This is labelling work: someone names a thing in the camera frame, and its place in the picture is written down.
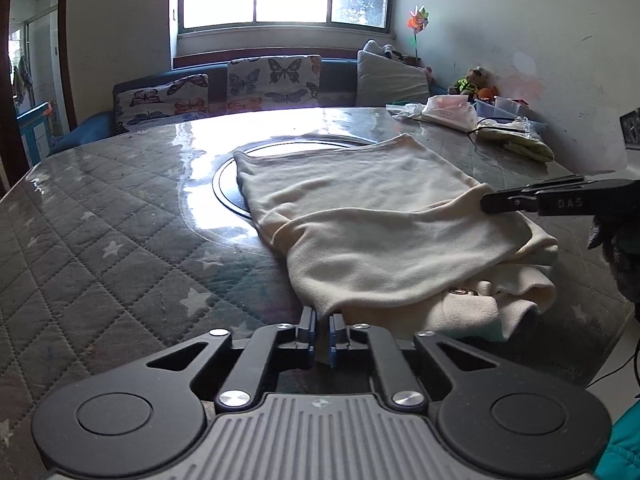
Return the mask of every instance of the round table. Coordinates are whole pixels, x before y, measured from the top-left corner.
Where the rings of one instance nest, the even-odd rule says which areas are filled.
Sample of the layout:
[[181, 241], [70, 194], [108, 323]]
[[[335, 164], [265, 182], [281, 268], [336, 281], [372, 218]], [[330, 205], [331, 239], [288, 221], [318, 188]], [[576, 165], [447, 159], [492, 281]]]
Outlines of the round table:
[[[494, 189], [568, 174], [459, 132], [399, 121], [383, 108], [250, 112], [159, 126], [60, 153], [0, 202], [0, 478], [42, 470], [31, 413], [50, 389], [207, 332], [248, 337], [296, 322], [286, 266], [212, 180], [238, 147], [293, 138], [384, 140], [411, 134]], [[558, 299], [505, 343], [473, 344], [586, 384], [632, 311], [599, 251], [590, 218], [538, 218], [558, 239]], [[313, 374], [289, 391], [324, 392]]]

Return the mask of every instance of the plastic container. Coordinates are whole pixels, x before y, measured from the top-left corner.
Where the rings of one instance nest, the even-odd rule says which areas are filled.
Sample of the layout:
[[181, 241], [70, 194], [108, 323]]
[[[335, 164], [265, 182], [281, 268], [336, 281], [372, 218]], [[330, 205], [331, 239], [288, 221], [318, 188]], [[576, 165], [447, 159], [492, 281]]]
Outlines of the plastic container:
[[511, 114], [506, 110], [501, 110], [489, 103], [485, 103], [484, 101], [476, 101], [476, 113], [478, 117], [491, 117], [492, 119], [515, 119], [517, 115]]
[[505, 112], [509, 112], [515, 116], [526, 117], [527, 119], [533, 119], [531, 108], [525, 106], [523, 104], [517, 103], [516, 101], [512, 101], [511, 99], [505, 99], [504, 97], [496, 97], [495, 98], [495, 107], [500, 108], [500, 110], [504, 110]]
[[[511, 114], [501, 108], [497, 108], [489, 103], [485, 103], [483, 101], [476, 101], [476, 113], [480, 118], [492, 118], [495, 119], [497, 123], [510, 123], [514, 121], [518, 116]], [[545, 131], [546, 123], [540, 123], [537, 121], [529, 120], [529, 124], [536, 131], [537, 134], [541, 135], [542, 132]]]

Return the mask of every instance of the teal jacket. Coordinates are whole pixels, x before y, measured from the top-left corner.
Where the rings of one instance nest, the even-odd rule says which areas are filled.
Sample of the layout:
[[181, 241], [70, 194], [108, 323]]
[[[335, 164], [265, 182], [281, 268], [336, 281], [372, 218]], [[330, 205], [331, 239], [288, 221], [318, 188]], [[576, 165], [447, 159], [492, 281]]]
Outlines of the teal jacket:
[[640, 480], [640, 402], [613, 425], [609, 445], [594, 474], [600, 480]]

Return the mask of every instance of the wooden door frame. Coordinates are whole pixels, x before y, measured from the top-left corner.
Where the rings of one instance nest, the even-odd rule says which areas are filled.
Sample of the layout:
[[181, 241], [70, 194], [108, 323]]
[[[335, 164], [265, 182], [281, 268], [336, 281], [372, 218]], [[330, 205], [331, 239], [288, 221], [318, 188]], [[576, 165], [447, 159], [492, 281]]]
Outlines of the wooden door frame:
[[13, 186], [29, 171], [20, 128], [15, 115], [14, 91], [9, 63], [9, 10], [11, 0], [0, 0], [0, 160], [9, 185]]
[[[0, 35], [9, 37], [11, 0], [0, 0]], [[65, 100], [69, 129], [77, 126], [76, 112], [71, 95], [68, 57], [66, 50], [66, 0], [58, 0], [58, 55], [60, 79]], [[0, 160], [9, 184], [13, 186], [29, 170], [24, 153], [20, 128], [15, 115], [14, 92], [11, 85], [8, 39], [0, 41]]]
[[71, 92], [69, 58], [66, 48], [66, 0], [58, 0], [58, 60], [60, 62], [62, 95], [65, 100], [66, 121], [69, 124], [69, 131], [72, 132], [78, 127], [78, 118], [76, 118], [76, 108]]

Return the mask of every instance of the blue sofa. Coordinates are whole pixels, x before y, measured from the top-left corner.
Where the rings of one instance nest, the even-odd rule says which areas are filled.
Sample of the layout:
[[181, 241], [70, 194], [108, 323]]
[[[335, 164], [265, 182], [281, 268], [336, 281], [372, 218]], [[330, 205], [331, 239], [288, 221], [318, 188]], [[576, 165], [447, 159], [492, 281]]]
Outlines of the blue sofa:
[[[182, 77], [207, 74], [209, 76], [209, 103], [218, 104], [221, 110], [226, 103], [226, 62], [200, 65], [119, 83], [113, 87], [113, 95], [138, 88], [148, 88], [170, 83]], [[354, 59], [323, 59], [320, 75], [318, 101], [322, 107], [355, 106], [358, 85], [357, 62]], [[113, 110], [89, 117], [75, 130], [65, 136], [50, 151], [49, 155], [64, 152], [76, 146], [107, 139], [116, 135]]]

